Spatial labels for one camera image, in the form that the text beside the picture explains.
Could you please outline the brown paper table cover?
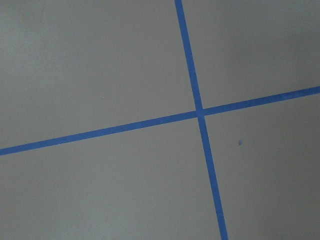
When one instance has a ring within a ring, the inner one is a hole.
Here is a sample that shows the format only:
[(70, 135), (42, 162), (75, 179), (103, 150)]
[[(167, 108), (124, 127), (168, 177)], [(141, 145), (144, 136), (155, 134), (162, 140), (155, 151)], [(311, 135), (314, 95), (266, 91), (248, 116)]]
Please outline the brown paper table cover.
[(317, 0), (3, 0), (3, 240), (317, 240)]

